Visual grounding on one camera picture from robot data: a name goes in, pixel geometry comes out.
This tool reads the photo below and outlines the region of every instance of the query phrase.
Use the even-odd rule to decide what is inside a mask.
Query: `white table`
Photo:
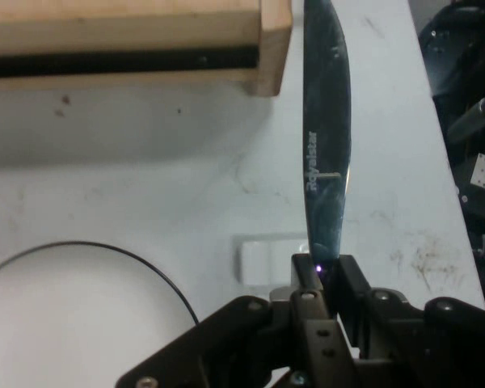
[[[234,85],[0,93],[0,262],[89,240],[160,267],[200,318],[262,293],[234,275],[238,242],[306,235],[293,3],[276,99]],[[484,307],[407,1],[334,3],[352,77],[342,252],[417,307],[440,295]]]

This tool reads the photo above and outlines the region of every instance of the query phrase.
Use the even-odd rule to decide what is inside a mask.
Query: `white surface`
[[[113,387],[192,326],[171,287],[127,255],[35,251],[0,269],[0,387]]]
[[[352,79],[342,252],[415,306],[440,295],[484,306],[409,6],[334,3]],[[0,262],[86,239],[159,266],[200,318],[264,293],[238,283],[237,247],[306,230],[302,2],[293,4],[276,99],[233,85],[0,93]]]

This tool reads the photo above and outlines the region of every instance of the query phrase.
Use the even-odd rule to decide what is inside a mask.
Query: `white block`
[[[305,253],[307,239],[246,241],[239,247],[240,281],[249,286],[289,285],[291,256]]]

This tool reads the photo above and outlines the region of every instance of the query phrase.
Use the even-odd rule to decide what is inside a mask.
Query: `metal screw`
[[[376,291],[374,296],[380,301],[387,301],[388,299],[390,299],[390,295],[386,291]]]
[[[158,388],[158,381],[154,377],[143,377],[137,381],[137,388]]]
[[[302,299],[314,299],[316,297],[315,294],[313,293],[303,293],[302,294]]]
[[[251,311],[258,311],[262,309],[262,305],[260,303],[257,303],[256,301],[251,301],[248,305],[248,309]]]
[[[293,372],[289,381],[294,386],[304,386],[307,383],[306,375],[303,372]]]
[[[438,307],[440,310],[443,310],[443,311],[451,311],[453,309],[453,305],[447,301],[439,301],[436,304],[436,307]]]

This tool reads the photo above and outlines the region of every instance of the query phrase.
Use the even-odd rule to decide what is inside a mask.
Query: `knife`
[[[340,254],[350,163],[350,73],[329,0],[304,5],[303,170],[310,254],[318,271]]]

